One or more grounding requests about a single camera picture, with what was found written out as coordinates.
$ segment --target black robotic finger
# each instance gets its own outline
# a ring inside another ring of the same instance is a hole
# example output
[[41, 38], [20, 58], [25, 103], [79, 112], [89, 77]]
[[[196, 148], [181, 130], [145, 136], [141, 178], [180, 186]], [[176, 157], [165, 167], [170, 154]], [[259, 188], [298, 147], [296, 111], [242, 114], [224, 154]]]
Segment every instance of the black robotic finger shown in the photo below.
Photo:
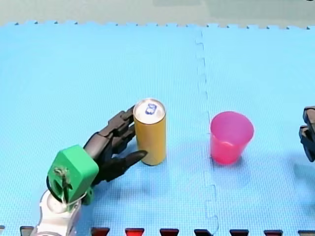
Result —
[[147, 151], [140, 150], [128, 154], [125, 158], [115, 157], [106, 161], [100, 166], [92, 186], [99, 184], [103, 180], [110, 182], [119, 176], [122, 176], [131, 166], [141, 161], [147, 154]]

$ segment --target yellow can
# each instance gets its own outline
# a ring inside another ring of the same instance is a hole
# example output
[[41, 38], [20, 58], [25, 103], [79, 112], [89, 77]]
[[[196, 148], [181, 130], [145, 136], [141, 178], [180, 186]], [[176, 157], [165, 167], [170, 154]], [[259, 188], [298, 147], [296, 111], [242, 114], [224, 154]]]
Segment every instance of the yellow can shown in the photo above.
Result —
[[166, 158], [166, 110], [156, 99], [146, 98], [133, 108], [139, 150], [148, 152], [142, 162], [155, 166]]

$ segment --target aluminum can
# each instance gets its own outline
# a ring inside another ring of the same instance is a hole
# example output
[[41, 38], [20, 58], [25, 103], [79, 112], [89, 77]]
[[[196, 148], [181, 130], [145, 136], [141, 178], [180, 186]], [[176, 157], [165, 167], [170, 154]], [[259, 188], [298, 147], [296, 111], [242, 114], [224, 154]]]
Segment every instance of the aluminum can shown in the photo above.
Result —
[[155, 166], [166, 158], [166, 110], [153, 98], [138, 102], [133, 108], [134, 128], [139, 150], [148, 152], [142, 162]]

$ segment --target can lid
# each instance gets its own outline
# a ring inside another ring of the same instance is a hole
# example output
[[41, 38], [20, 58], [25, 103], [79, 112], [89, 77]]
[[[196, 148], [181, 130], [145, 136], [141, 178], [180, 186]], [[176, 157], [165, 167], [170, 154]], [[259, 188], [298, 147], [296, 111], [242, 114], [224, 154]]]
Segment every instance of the can lid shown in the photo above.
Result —
[[144, 124], [155, 124], [165, 116], [165, 108], [159, 101], [153, 98], [146, 98], [135, 105], [134, 117]]

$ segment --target mat seam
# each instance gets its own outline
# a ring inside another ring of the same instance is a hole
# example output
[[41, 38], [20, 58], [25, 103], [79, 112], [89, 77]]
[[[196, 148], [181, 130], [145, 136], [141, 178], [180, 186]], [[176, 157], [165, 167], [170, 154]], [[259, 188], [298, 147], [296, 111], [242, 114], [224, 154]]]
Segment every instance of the mat seam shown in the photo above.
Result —
[[239, 24], [227, 24], [227, 25], [221, 25], [221, 24], [217, 24], [217, 23], [208, 23], [206, 24], [206, 26], [199, 26], [199, 25], [195, 25], [195, 24], [185, 24], [185, 25], [179, 25], [177, 23], [166, 23], [166, 24], [158, 24], [158, 23], [146, 23], [146, 24], [138, 24], [138, 23], [133, 23], [133, 22], [126, 22], [125, 24], [118, 24], [115, 22], [107, 22], [107, 23], [98, 23], [98, 22], [94, 22], [94, 21], [86, 21], [86, 22], [77, 22], [77, 21], [73, 21], [73, 20], [68, 20], [65, 21], [64, 23], [59, 23], [58, 21], [44, 21], [39, 23], [36, 20], [29, 20], [29, 21], [25, 21], [23, 23], [19, 23], [19, 22], [9, 22], [4, 24], [3, 26], [22, 26], [22, 25], [44, 25], [44, 24], [55, 24], [55, 25], [63, 25], [63, 24], [73, 24], [73, 25], [86, 25], [86, 24], [95, 24], [95, 25], [99, 25], [99, 26], [140, 26], [140, 27], [147, 27], [147, 26], [151, 26], [151, 27], [192, 27], [192, 26], [198, 26], [200, 28], [208, 28], [208, 27], [217, 27], [217, 28], [228, 28], [228, 29], [234, 29], [234, 28], [239, 28], [239, 29], [267, 29], [267, 30], [274, 30], [274, 29], [279, 29], [279, 30], [314, 30], [315, 29], [315, 25], [308, 25], [305, 27], [298, 27], [298, 26], [292, 26], [292, 25], [288, 25], [284, 28], [280, 28], [277, 25], [266, 25], [264, 27], [260, 27], [259, 25], [251, 25], [248, 24], [245, 27], [240, 26]]
[[[210, 114], [207, 109], [208, 104], [208, 92], [207, 92], [207, 73], [206, 73], [206, 58], [205, 58], [205, 44], [203, 38], [203, 28], [199, 28], [199, 32], [195, 38], [196, 43], [196, 59], [197, 59], [197, 75], [198, 75], [198, 89], [199, 94], [201, 94], [201, 104], [203, 112], [203, 120], [207, 124], [207, 129], [204, 131], [204, 135], [207, 136], [207, 143], [210, 143], [210, 135], [208, 131], [208, 125], [210, 122]], [[205, 153], [205, 158], [209, 161], [209, 145]], [[205, 217], [209, 221], [209, 224], [213, 225], [212, 222], [216, 224], [215, 229], [208, 229], [212, 235], [214, 235], [219, 229], [219, 219], [217, 215], [217, 193], [216, 185], [211, 180], [213, 172], [213, 165], [211, 163], [210, 170], [204, 170], [204, 188], [208, 198], [205, 199]]]

